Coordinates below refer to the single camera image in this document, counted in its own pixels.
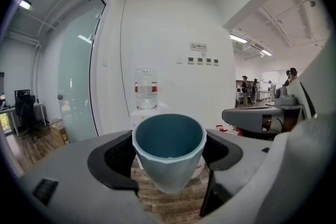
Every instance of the cardboard box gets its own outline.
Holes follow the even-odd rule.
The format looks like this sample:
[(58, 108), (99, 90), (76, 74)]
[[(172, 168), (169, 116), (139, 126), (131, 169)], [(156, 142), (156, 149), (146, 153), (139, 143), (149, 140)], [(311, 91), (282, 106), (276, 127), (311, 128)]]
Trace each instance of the cardboard box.
[(60, 146), (69, 144), (65, 128), (60, 124), (60, 122), (50, 122), (49, 127), (51, 130), (51, 135), (57, 144)]

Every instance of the sign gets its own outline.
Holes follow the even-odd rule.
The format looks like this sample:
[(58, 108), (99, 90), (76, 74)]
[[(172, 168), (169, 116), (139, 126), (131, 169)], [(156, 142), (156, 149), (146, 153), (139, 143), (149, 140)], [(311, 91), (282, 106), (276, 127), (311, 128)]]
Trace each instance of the sign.
[(190, 43), (190, 50), (206, 51), (206, 45), (201, 43)]

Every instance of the cup rim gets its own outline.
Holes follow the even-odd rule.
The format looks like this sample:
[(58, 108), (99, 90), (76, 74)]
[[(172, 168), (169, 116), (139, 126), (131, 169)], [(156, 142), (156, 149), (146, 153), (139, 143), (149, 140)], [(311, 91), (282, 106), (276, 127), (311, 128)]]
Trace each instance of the cup rim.
[[(164, 157), (157, 157), (157, 156), (154, 156), (150, 153), (147, 153), (146, 151), (144, 151), (137, 143), (136, 139), (135, 139), (135, 133), (139, 127), (140, 124), (142, 124), (143, 122), (145, 122), (146, 120), (148, 119), (151, 119), (153, 117), (157, 117), (157, 116), (162, 116), (162, 115), (180, 115), (180, 116), (185, 116), (185, 117), (188, 117), (192, 120), (194, 120), (195, 122), (197, 122), (199, 124), (199, 126), (201, 127), (202, 129), (202, 132), (203, 132), (203, 136), (202, 136), (202, 139), (199, 143), (199, 145), (191, 152), (185, 154), (185, 155), (182, 155), (182, 156), (179, 156), (179, 157), (170, 157), (170, 158), (164, 158)], [(142, 122), (138, 123), (136, 125), (136, 127), (134, 128), (134, 130), (132, 131), (132, 144), (135, 148), (135, 150), (137, 152), (139, 152), (141, 154), (141, 156), (145, 157), (146, 159), (150, 160), (150, 161), (155, 161), (155, 162), (161, 162), (161, 163), (172, 163), (172, 162), (179, 162), (179, 161), (184, 161), (186, 159), (190, 159), (192, 157), (194, 157), (199, 151), (200, 151), (200, 148), (204, 148), (205, 146), (205, 142), (206, 142), (206, 130), (202, 127), (202, 125), (199, 123), (199, 121), (195, 120), (194, 118), (190, 117), (190, 116), (187, 116), (187, 115), (183, 115), (183, 114), (178, 114), (178, 113), (164, 113), (164, 114), (159, 114), (159, 115), (154, 115), (154, 116), (151, 116), (151, 117), (148, 117), (146, 119), (144, 119)]]

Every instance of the red object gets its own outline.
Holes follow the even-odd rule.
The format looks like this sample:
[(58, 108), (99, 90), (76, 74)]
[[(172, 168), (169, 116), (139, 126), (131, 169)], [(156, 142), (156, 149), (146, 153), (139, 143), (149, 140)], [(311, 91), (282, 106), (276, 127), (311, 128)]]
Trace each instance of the red object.
[(241, 130), (240, 128), (238, 128), (238, 127), (236, 127), (236, 126), (232, 126), (232, 129), (233, 129), (234, 131), (238, 132), (238, 133), (237, 133), (238, 136), (243, 136), (243, 132), (242, 132), (242, 130)]
[[(157, 86), (153, 86), (152, 87), (152, 92), (157, 92), (157, 89), (158, 87)], [(138, 86), (135, 86), (135, 92), (138, 92)]]
[(216, 125), (216, 128), (217, 128), (217, 131), (227, 132), (227, 130), (225, 130), (222, 125)]

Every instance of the black cable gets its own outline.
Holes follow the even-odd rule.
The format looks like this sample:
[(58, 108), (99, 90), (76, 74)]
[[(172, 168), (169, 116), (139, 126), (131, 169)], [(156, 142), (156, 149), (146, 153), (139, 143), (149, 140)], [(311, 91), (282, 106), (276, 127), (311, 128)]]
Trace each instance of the black cable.
[(281, 127), (282, 127), (282, 129), (284, 128), (283, 126), (283, 123), (281, 122), (281, 120), (279, 119), (279, 118), (275, 118), (276, 120), (278, 120), (279, 122), (280, 122), (280, 124), (281, 124)]
[(122, 75), (122, 63), (121, 63), (121, 29), (122, 29), (122, 19), (124, 17), (124, 10), (125, 10), (125, 4), (126, 4), (126, 0), (124, 1), (124, 7), (122, 8), (122, 15), (121, 15), (121, 21), (120, 21), (120, 39), (119, 39), (119, 51), (120, 51), (120, 69), (121, 69), (121, 80), (122, 80), (122, 87), (124, 89), (124, 96), (125, 96), (125, 102), (126, 102), (126, 108), (127, 108), (127, 113), (128, 113), (128, 117), (131, 118), (130, 116), (130, 111), (128, 110), (128, 105), (127, 105), (127, 100), (126, 100), (126, 93), (125, 93), (125, 85), (124, 85), (124, 77)]

